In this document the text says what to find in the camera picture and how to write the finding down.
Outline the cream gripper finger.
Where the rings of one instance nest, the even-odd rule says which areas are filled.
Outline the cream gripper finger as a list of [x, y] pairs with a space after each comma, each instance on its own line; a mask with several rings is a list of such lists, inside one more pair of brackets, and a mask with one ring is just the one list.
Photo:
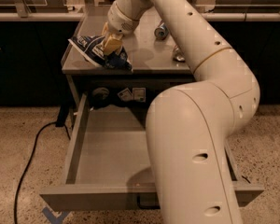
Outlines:
[[105, 36], [103, 41], [104, 55], [109, 55], [121, 47], [123, 35], [104, 33], [104, 36]]
[[105, 37], [105, 40], [107, 40], [110, 37], [109, 33], [109, 28], [108, 28], [108, 23], [106, 22], [104, 24], [103, 30], [102, 30], [102, 35]]

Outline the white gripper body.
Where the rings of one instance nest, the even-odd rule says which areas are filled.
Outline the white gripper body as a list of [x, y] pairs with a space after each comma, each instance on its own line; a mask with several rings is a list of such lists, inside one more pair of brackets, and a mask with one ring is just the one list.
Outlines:
[[115, 1], [107, 13], [107, 26], [110, 33], [131, 34], [139, 24], [140, 6], [134, 2]]

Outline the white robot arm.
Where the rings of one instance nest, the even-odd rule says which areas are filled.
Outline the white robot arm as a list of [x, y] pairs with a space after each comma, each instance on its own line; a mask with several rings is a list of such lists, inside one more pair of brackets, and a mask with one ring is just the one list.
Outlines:
[[227, 138], [259, 105], [259, 84], [231, 45], [187, 0], [116, 0], [112, 34], [128, 34], [156, 8], [194, 82], [151, 103], [147, 149], [164, 224], [243, 224], [225, 156]]

